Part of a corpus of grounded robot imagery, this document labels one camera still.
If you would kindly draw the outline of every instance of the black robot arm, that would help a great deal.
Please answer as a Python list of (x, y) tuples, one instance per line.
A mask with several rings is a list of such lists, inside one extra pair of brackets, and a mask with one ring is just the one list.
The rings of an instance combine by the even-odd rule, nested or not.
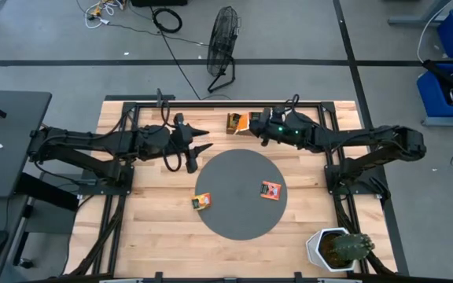
[(270, 140), (306, 149), (312, 153), (333, 153), (341, 146), (370, 145), (375, 150), (358, 159), (347, 158), (340, 165), (341, 181), (354, 180), (365, 170), (394, 160), (414, 161), (425, 155), (422, 134), (400, 126), (382, 126), (371, 130), (330, 130), (306, 115), (284, 106), (265, 108), (249, 121), (249, 130), (262, 138), (262, 146)]
[[(164, 125), (145, 126), (138, 129), (110, 131), (107, 134), (92, 134), (46, 127), (33, 131), (31, 146), (28, 150), (29, 160), (42, 163), (47, 160), (60, 160), (82, 169), (92, 171), (98, 178), (115, 185), (124, 182), (123, 168), (126, 163), (135, 159), (142, 161), (177, 155), (178, 168), (181, 155), (186, 158), (186, 169), (189, 173), (197, 170), (196, 158), (199, 153), (212, 144), (190, 148), (193, 137), (208, 134), (184, 124), (181, 113), (175, 115), (174, 125), (169, 125), (172, 132)], [(93, 150), (109, 153), (113, 159), (102, 161), (77, 150)]]

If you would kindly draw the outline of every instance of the orange box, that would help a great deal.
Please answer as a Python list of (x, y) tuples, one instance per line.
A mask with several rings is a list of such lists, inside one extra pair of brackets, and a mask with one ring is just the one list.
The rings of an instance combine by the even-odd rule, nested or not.
[(249, 112), (245, 114), (229, 113), (226, 117), (226, 133), (252, 136), (249, 131), (249, 120), (259, 119), (260, 112)]
[(263, 181), (261, 183), (261, 197), (271, 199), (271, 200), (279, 200), (279, 196), (281, 196), (281, 188), (280, 184), (276, 184), (273, 182)]
[(211, 206), (211, 194), (203, 193), (201, 195), (192, 197), (192, 206), (195, 210), (201, 210)]

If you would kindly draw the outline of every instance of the white cable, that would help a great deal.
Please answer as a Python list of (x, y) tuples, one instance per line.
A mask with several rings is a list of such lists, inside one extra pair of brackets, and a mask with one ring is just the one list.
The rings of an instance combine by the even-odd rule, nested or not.
[(89, 28), (89, 29), (99, 28), (99, 27), (102, 26), (103, 24), (109, 23), (108, 20), (104, 20), (104, 19), (102, 19), (101, 17), (95, 17), (96, 19), (99, 19), (99, 20), (100, 20), (100, 23), (99, 23), (99, 24), (96, 24), (96, 25), (94, 25), (94, 26), (90, 26), (90, 25), (88, 24), (88, 22), (89, 22), (88, 17), (91, 16), (91, 14), (89, 13), (89, 11), (90, 11), (91, 9), (97, 7), (97, 6), (99, 5), (99, 3), (102, 4), (102, 9), (101, 9), (101, 10), (105, 10), (105, 11), (108, 13), (108, 15), (110, 15), (110, 16), (113, 16), (113, 15), (115, 14), (115, 10), (114, 10), (113, 7), (119, 7), (119, 5), (121, 5), (120, 2), (118, 2), (119, 5), (114, 4), (114, 3), (102, 3), (102, 2), (98, 2), (98, 3), (94, 4), (94, 5), (92, 5), (91, 7), (89, 7), (89, 8), (85, 11), (85, 13), (84, 13), (84, 16), (85, 16), (85, 26), (86, 26), (87, 28)]
[(424, 61), (421, 59), (421, 55), (420, 55), (420, 52), (421, 52), (421, 44), (422, 44), (422, 37), (424, 36), (424, 33), (425, 33), (425, 30), (428, 28), (428, 26), (431, 24), (431, 22), (436, 18), (438, 17), (438, 15), (440, 15), (440, 13), (445, 9), (447, 8), (448, 4), (452, 3), (452, 0), (449, 1), (445, 6), (443, 6), (440, 11), (434, 13), (434, 15), (431, 17), (431, 19), (429, 19), (428, 23), (425, 24), (425, 27), (424, 29), (422, 30), (422, 33), (421, 33), (421, 38), (418, 40), (418, 47), (417, 47), (417, 58), (419, 61), (421, 61), (421, 63), (424, 63)]

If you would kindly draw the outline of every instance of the gray floor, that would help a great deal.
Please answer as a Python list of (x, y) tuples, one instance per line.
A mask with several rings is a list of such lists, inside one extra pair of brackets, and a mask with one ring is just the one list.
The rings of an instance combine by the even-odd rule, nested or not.
[[(80, 0), (83, 8), (93, 0)], [(390, 27), (389, 16), (421, 13), (431, 1), (341, 0), (357, 60), (416, 60), (422, 28)], [(207, 42), (219, 8), (232, 5), (242, 17), (236, 58), (345, 59), (333, 3), (328, 0), (193, 0), (176, 8), (183, 18), (179, 36)], [(148, 9), (137, 9), (149, 15)], [(107, 17), (114, 24), (156, 31), (130, 10)], [(177, 58), (206, 58), (207, 49), (170, 41)], [(423, 58), (441, 59), (443, 50), (430, 28)], [(0, 60), (171, 59), (161, 38), (121, 28), (85, 28), (75, 0), (8, 0), (0, 15)], [(205, 66), (183, 66), (199, 95), (211, 76)], [(238, 79), (219, 93), (233, 99), (286, 99), (298, 93), (309, 100), (356, 100), (348, 67), (240, 65)], [(411, 275), (453, 278), (453, 128), (424, 128), (425, 115), (416, 81), (417, 67), (360, 67), (366, 100), (375, 126), (400, 124), (425, 135), (427, 156), (417, 163), (395, 162), (386, 174)], [(41, 90), (53, 94), (45, 123), (70, 130), (95, 130), (107, 94), (153, 94), (159, 87), (178, 99), (194, 99), (175, 66), (0, 67), (0, 90)], [(48, 169), (76, 173), (50, 163)], [(33, 174), (32, 167), (26, 170)], [(13, 280), (57, 275), (64, 262), (62, 236), (37, 235), (26, 256), (34, 272), (12, 270)], [(49, 247), (54, 261), (36, 247)]]

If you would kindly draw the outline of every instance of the black box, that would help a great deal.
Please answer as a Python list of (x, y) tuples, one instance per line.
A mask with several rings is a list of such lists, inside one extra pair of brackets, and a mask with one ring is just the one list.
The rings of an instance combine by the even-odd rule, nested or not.
[(148, 6), (184, 6), (188, 4), (188, 0), (131, 0), (135, 7)]

